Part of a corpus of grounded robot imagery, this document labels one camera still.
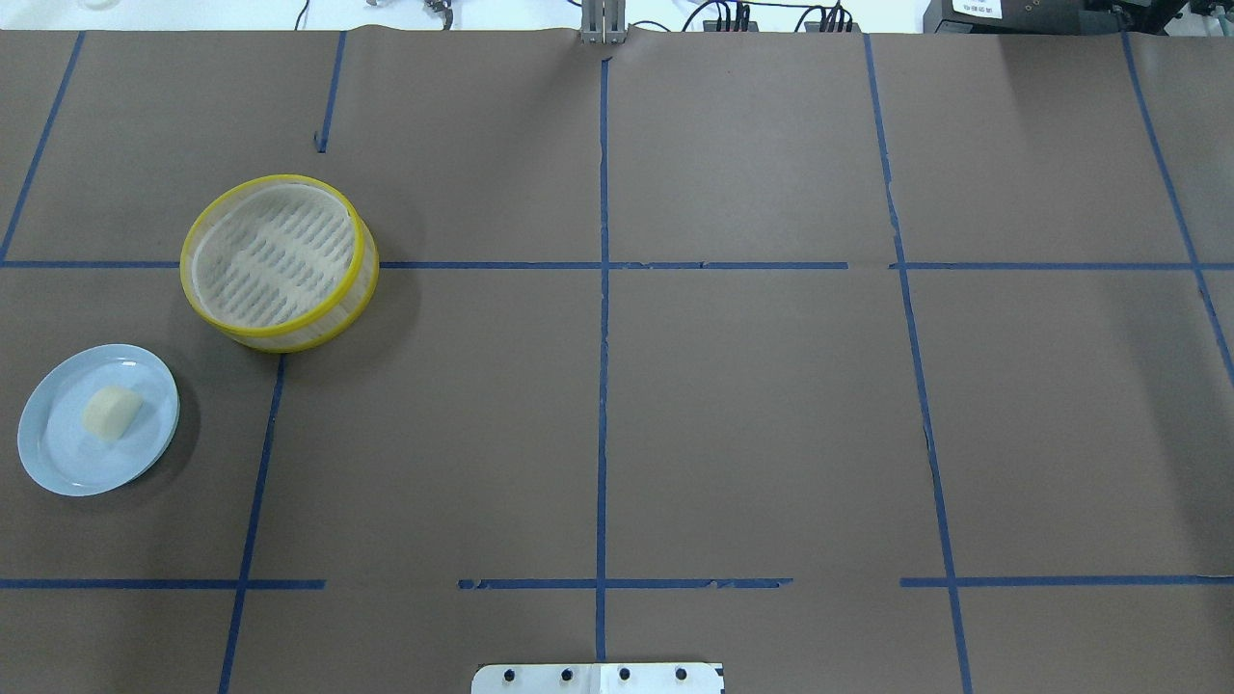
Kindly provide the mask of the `white steamed bun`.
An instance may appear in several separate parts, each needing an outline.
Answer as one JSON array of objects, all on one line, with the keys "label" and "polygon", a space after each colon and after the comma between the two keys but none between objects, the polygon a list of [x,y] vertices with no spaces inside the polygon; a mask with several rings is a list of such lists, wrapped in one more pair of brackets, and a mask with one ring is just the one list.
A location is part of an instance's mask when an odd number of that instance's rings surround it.
[{"label": "white steamed bun", "polygon": [[102,387],[81,412],[81,426],[97,440],[120,440],[135,421],[143,398],[128,387]]}]

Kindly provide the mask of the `yellow rimmed bamboo steamer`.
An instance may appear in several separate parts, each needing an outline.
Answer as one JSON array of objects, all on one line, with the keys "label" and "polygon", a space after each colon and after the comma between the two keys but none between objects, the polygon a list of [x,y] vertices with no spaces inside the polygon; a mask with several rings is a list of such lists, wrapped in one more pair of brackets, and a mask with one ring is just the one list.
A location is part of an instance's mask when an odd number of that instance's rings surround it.
[{"label": "yellow rimmed bamboo steamer", "polygon": [[365,220],[334,186],[257,177],[204,209],[181,242],[181,291],[199,317],[265,353],[318,347],[370,303],[380,258]]}]

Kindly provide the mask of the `black device with label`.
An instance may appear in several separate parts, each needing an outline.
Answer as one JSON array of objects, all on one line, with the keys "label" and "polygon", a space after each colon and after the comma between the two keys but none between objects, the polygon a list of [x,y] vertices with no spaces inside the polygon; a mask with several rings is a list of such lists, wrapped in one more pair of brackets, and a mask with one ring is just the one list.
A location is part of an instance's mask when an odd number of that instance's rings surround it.
[{"label": "black device with label", "polygon": [[1186,1],[930,1],[923,35],[1162,35]]}]

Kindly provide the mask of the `light blue plate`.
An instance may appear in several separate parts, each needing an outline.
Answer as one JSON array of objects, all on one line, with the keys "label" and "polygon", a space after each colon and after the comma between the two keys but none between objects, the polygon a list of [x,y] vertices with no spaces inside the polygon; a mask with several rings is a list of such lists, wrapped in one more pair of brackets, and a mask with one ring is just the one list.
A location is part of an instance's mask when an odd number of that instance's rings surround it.
[{"label": "light blue plate", "polygon": [[[123,438],[97,440],[81,412],[102,387],[128,387],[143,405]],[[179,390],[172,369],[135,345],[101,345],[62,361],[19,417],[19,461],[39,487],[67,496],[114,491],[167,453],[179,425]]]}]

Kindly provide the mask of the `grey metal post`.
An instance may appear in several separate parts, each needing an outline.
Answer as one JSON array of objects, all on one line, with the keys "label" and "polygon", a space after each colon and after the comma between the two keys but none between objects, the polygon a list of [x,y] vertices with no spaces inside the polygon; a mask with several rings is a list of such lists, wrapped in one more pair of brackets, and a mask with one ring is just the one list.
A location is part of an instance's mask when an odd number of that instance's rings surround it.
[{"label": "grey metal post", "polygon": [[582,44],[622,44],[629,35],[624,0],[580,0]]}]

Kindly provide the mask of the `metal bracket with bolts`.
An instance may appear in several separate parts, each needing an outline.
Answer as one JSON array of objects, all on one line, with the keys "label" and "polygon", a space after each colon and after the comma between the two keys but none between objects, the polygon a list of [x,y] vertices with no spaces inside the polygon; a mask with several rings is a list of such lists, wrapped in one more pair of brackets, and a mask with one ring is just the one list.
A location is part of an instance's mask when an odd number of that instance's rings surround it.
[{"label": "metal bracket with bolts", "polygon": [[706,662],[512,663],[480,667],[471,693],[724,693]]}]

